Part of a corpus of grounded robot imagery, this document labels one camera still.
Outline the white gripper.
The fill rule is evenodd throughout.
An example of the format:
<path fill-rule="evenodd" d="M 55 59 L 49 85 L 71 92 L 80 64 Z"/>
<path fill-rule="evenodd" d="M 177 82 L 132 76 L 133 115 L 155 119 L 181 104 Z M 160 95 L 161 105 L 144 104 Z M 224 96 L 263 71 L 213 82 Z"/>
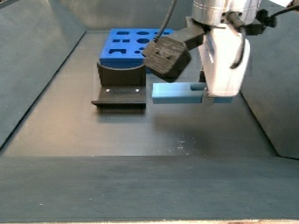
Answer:
<path fill-rule="evenodd" d="M 231 69 L 241 46 L 240 34 L 225 28 L 213 28 L 203 38 L 199 46 L 200 62 L 205 76 L 208 94 L 213 97 L 233 97 L 239 93 L 244 73 L 248 65 L 249 43 L 245 40 L 245 49 L 240 65 Z M 212 106 L 215 98 L 207 95 L 201 98 L 204 106 Z"/>

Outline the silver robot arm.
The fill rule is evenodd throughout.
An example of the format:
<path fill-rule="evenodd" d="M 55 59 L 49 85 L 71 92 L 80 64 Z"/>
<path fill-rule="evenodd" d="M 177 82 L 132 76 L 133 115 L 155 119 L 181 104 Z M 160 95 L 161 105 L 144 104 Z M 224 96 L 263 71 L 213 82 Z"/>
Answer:
<path fill-rule="evenodd" d="M 207 26 L 199 46 L 204 103 L 229 102 L 239 94 L 249 58 L 245 26 L 253 22 L 260 1 L 193 0 L 191 18 Z"/>

